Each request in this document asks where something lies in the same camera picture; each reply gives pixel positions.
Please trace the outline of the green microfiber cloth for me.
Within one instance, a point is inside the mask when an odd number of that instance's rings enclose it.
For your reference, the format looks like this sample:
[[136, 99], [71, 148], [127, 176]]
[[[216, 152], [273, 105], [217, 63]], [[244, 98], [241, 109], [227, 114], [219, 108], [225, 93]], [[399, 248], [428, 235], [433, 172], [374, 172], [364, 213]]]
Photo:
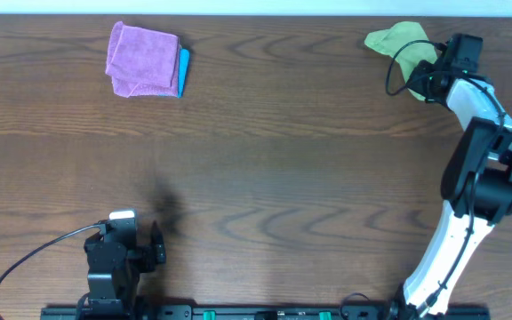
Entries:
[[418, 22], [402, 21], [391, 28], [373, 31], [366, 36], [364, 45], [391, 58], [385, 78], [386, 89], [389, 88], [389, 76], [395, 64], [399, 65], [403, 79], [407, 82], [420, 62], [437, 61], [435, 44], [428, 39]]

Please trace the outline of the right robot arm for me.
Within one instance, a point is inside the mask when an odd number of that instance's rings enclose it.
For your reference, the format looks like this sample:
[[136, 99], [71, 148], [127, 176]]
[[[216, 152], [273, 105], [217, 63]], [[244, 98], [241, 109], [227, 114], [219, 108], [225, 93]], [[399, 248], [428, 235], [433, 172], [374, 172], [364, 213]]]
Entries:
[[448, 108], [463, 129], [442, 176], [436, 231], [386, 314], [388, 319], [428, 319], [447, 315], [453, 288], [471, 256], [512, 214], [512, 118], [473, 67], [423, 60], [405, 86]]

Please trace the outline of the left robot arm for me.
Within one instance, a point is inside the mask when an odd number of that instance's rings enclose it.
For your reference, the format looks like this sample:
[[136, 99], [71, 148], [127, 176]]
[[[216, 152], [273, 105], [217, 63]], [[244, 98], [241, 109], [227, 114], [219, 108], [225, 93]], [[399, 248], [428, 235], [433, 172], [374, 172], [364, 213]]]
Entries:
[[137, 243], [134, 218], [103, 220], [99, 231], [84, 242], [88, 262], [88, 307], [77, 309], [80, 319], [141, 319], [149, 313], [137, 295], [140, 276], [166, 262], [164, 239], [152, 224], [147, 244]]

